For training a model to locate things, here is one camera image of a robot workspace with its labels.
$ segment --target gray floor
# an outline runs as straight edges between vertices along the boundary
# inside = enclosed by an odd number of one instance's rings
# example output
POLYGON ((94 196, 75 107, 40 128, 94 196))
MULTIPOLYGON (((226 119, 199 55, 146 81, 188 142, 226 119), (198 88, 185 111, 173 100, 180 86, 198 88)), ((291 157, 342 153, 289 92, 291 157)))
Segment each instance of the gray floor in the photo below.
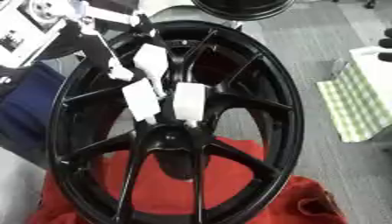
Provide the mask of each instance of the gray floor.
MULTIPOLYGON (((392 2, 380 0, 376 10, 365 10, 354 0, 341 2, 297 3, 277 17, 246 23, 244 31, 270 47, 302 96, 305 139, 295 173, 316 179, 332 192, 349 223, 392 223, 392 152, 385 150, 392 149, 392 132, 365 143, 342 143, 315 84, 331 79, 333 61, 348 58, 349 49, 377 43, 392 24, 392 2)), ((156 20, 175 17, 217 21, 187 10, 166 11, 156 20)), ((219 132, 257 139, 255 126, 241 111, 228 113, 219 132), (233 126, 234 119, 243 122, 233 126)))

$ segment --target white clamp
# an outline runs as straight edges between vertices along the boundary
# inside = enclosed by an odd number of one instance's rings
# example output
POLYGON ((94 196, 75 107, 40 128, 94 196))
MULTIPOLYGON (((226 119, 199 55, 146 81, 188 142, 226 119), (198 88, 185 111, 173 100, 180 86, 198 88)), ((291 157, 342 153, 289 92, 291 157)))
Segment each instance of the white clamp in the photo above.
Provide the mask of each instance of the white clamp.
POLYGON ((176 118, 191 126, 203 120, 206 87, 200 83, 179 82, 174 95, 173 108, 176 118))
POLYGON ((167 51, 163 47, 144 44, 134 58, 135 66, 142 69, 151 81, 156 94, 165 97, 162 76, 169 67, 167 51))

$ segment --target wheel spoke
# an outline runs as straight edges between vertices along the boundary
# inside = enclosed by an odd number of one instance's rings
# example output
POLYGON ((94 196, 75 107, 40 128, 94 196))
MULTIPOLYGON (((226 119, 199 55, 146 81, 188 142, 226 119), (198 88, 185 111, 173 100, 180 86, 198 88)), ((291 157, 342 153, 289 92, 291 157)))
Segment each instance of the wheel spoke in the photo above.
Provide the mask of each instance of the wheel spoke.
POLYGON ((132 192, 137 181, 137 175, 139 174, 145 159, 145 156, 141 155, 140 152, 140 150, 135 150, 129 155, 127 174, 122 184, 120 199, 114 217, 115 222, 119 224, 130 223, 134 213, 132 192))
POLYGON ((227 84, 229 86, 232 86, 233 82, 235 80, 238 80, 239 77, 241 77, 244 72, 250 68, 250 66, 253 65, 253 63, 255 63, 255 61, 257 61, 261 56, 263 56, 262 54, 257 54, 255 55, 250 61, 248 61, 244 66, 240 67, 237 72, 235 72, 233 75, 229 76, 228 80, 227 80, 227 84))
POLYGON ((89 160, 104 153, 129 149, 133 142, 134 133, 131 131, 75 150, 71 154, 64 156, 61 160, 74 161, 78 158, 89 160))
POLYGON ((68 97, 64 100, 64 103, 68 106, 73 106, 113 100, 113 98, 122 97, 122 88, 124 86, 125 85, 121 85, 119 87, 110 87, 86 94, 68 97))
POLYGON ((184 62, 186 64, 193 63, 206 49, 207 45, 206 43, 208 40, 215 36, 218 32, 216 30, 211 30, 206 37, 199 42, 197 46, 195 46, 193 49, 189 50, 185 56, 184 56, 184 62))
POLYGON ((194 224, 202 224, 205 220, 206 209, 204 205, 204 156, 203 153, 196 152, 193 156, 193 189, 194 189, 194 224))
POLYGON ((236 149, 235 147, 223 143, 218 139, 212 140, 207 147, 206 153, 233 160, 237 163, 247 166, 255 174, 255 178, 260 180, 271 180, 279 174, 279 171, 265 164, 262 160, 250 156, 249 154, 236 149))

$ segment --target wheel rim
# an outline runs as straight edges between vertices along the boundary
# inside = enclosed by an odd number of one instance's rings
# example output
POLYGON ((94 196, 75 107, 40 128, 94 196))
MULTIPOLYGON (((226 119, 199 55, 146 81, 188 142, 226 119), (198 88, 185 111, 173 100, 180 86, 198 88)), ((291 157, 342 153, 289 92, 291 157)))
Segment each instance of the wheel rim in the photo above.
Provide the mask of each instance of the wheel rim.
POLYGON ((274 17, 286 10, 294 0, 267 0, 267 1, 210 1, 192 0, 203 11, 218 18, 244 21, 259 20, 274 17))
MULTIPOLYGON (((198 129, 185 129, 173 123, 149 127, 140 122, 137 130, 147 136, 153 136, 157 133, 154 131, 159 129, 164 129, 166 133, 167 130, 180 130, 178 133, 186 133, 190 138, 205 139, 204 133, 212 132, 219 116, 226 109, 243 107, 254 117, 265 140, 264 147, 269 146, 269 154, 264 162, 256 162, 246 155, 239 154, 232 147, 208 138, 212 142, 208 142, 210 146, 204 151, 206 154, 218 155, 245 164, 259 175, 256 176, 262 181, 249 183, 244 191, 223 203, 223 206, 208 211, 196 209, 195 214, 190 215, 176 215, 175 223, 243 223, 278 194, 298 159, 304 133, 303 111, 298 91, 275 56, 266 47, 238 31, 217 24, 189 21, 157 24, 157 28, 171 47, 174 53, 172 55, 187 52, 172 61, 170 72, 163 79, 166 90, 171 92, 177 81, 185 80, 202 81, 209 85, 206 119, 198 129), (231 55, 231 60, 241 63, 231 76, 211 79, 197 75, 198 69, 203 71, 203 67, 206 67, 198 62, 201 61, 200 57, 206 57, 206 51, 214 47, 217 53, 231 55), (203 214, 203 220, 198 218, 200 214, 203 214)), ((132 39, 130 35, 125 34, 111 42, 126 67, 132 66, 132 55, 137 45, 142 43, 140 40, 130 44, 132 39)), ((110 80, 106 74, 92 68, 85 60, 67 79, 53 107, 47 138, 53 174, 61 191, 75 204, 80 213, 93 223, 128 223, 121 222, 123 220, 116 222, 114 217, 128 219, 130 215, 129 208, 124 206, 126 203, 111 198, 98 186, 94 174, 90 171, 94 157, 129 148, 135 136, 128 133, 106 139, 110 126, 125 107, 121 100, 121 88, 124 85, 127 83, 110 80), (96 105, 97 100, 105 103, 96 105), (127 212, 119 213, 119 210, 123 209, 127 212)), ((149 148, 144 143, 148 144, 150 140, 141 139, 145 138, 141 137, 140 133, 136 134, 133 142, 143 146, 140 148, 149 148)), ((142 160, 131 159, 130 162, 138 167, 137 164, 142 160)), ((200 207, 202 201, 196 201, 198 202, 195 202, 195 206, 200 207)), ((165 223, 167 216, 135 211, 131 218, 135 223, 165 223)))

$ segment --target white block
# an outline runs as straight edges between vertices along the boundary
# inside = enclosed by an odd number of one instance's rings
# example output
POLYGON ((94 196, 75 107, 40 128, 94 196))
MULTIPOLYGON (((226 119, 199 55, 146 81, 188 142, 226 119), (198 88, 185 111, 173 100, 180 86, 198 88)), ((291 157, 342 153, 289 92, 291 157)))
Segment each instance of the white block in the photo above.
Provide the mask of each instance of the white block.
POLYGON ((203 84, 178 83, 173 102, 176 118, 190 123, 202 121, 205 101, 206 87, 203 84))
POLYGON ((158 98, 147 79, 124 87, 122 93, 130 112, 138 122, 160 112, 158 98))
POLYGON ((133 60, 152 81, 160 81, 169 67, 166 49, 156 45, 144 44, 133 60))

